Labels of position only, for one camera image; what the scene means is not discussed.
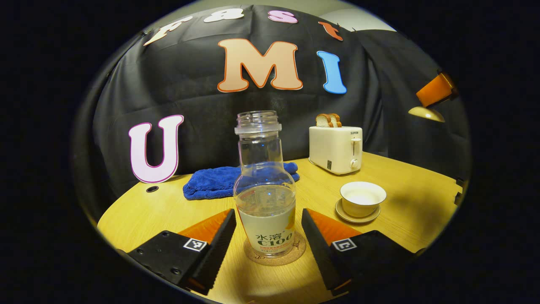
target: white cup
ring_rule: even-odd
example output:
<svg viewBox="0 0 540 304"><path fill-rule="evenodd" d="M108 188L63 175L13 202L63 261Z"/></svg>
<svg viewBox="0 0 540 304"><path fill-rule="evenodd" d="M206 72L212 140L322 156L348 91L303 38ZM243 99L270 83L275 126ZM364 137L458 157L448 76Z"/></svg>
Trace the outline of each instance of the white cup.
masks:
<svg viewBox="0 0 540 304"><path fill-rule="evenodd" d="M386 199L386 191L381 186L368 182L351 182L340 189L343 210L350 216L370 215Z"/></svg>

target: glass bottle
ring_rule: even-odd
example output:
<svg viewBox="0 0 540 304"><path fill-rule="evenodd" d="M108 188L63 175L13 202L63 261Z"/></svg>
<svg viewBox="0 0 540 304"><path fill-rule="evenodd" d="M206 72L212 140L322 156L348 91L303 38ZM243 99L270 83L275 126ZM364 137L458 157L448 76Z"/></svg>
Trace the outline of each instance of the glass bottle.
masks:
<svg viewBox="0 0 540 304"><path fill-rule="evenodd" d="M233 187L238 214L247 239L260 256L279 257L294 240L295 185L285 171L275 111L237 115L240 176Z"/></svg>

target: orange letter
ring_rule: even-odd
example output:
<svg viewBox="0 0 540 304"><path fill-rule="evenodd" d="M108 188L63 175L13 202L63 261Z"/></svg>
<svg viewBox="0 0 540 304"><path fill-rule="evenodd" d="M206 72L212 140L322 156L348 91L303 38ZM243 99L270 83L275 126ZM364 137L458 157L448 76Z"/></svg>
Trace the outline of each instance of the orange letter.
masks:
<svg viewBox="0 0 540 304"><path fill-rule="evenodd" d="M171 24L167 24L166 26L160 28L159 31L154 35L154 37L152 37L152 39L148 40L143 45L144 46L149 45L150 43L167 36L167 31L169 31L169 32L173 31L175 28L179 27L182 24L182 22L189 21L189 20L191 20L191 18L193 18L193 16L189 16L189 17L186 17L186 18L184 18L182 20L178 20L178 21L175 21L175 22L173 22Z"/></svg>
<svg viewBox="0 0 540 304"><path fill-rule="evenodd" d="M336 32L339 32L339 31L336 30L336 29L334 29L329 23L326 23L326 22L320 22L320 21L319 21L319 24L321 24L323 27L325 27L326 32L327 32L330 36L336 38L336 39L339 40L339 41L343 41L343 38L341 38L340 36L338 36L338 35L336 34Z"/></svg>
<svg viewBox="0 0 540 304"><path fill-rule="evenodd" d="M303 87L296 72L294 52L296 45L276 41L263 56L246 39L226 39L218 43L225 49L225 78L218 84L221 92L238 92L247 89L249 82L242 78L242 66L259 88L265 86L272 69L275 78L270 84L280 90L299 90Z"/></svg>

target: letter m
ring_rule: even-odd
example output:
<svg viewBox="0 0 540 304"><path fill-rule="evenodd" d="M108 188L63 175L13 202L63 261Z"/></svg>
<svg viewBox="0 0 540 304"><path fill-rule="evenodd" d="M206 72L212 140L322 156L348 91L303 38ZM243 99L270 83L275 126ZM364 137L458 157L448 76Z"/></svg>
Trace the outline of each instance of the letter m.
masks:
<svg viewBox="0 0 540 304"><path fill-rule="evenodd" d="M276 41L264 56L246 39L226 39L218 45L225 49L225 78L218 84L221 92L238 92L249 87L249 82L242 78L242 66L259 88L265 86L274 68L275 77L270 82L274 88L299 90L303 87L294 59L298 48L292 43Z"/></svg>

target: desk lamp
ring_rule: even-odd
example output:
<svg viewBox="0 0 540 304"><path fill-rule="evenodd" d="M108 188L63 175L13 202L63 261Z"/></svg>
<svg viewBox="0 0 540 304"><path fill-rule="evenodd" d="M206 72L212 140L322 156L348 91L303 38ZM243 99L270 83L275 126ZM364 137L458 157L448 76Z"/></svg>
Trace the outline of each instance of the desk lamp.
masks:
<svg viewBox="0 0 540 304"><path fill-rule="evenodd" d="M409 114L444 122L444 117L433 107L441 102L455 98L458 92L448 74L442 71L437 71L437 73L437 77L416 93L422 106L410 109Z"/></svg>

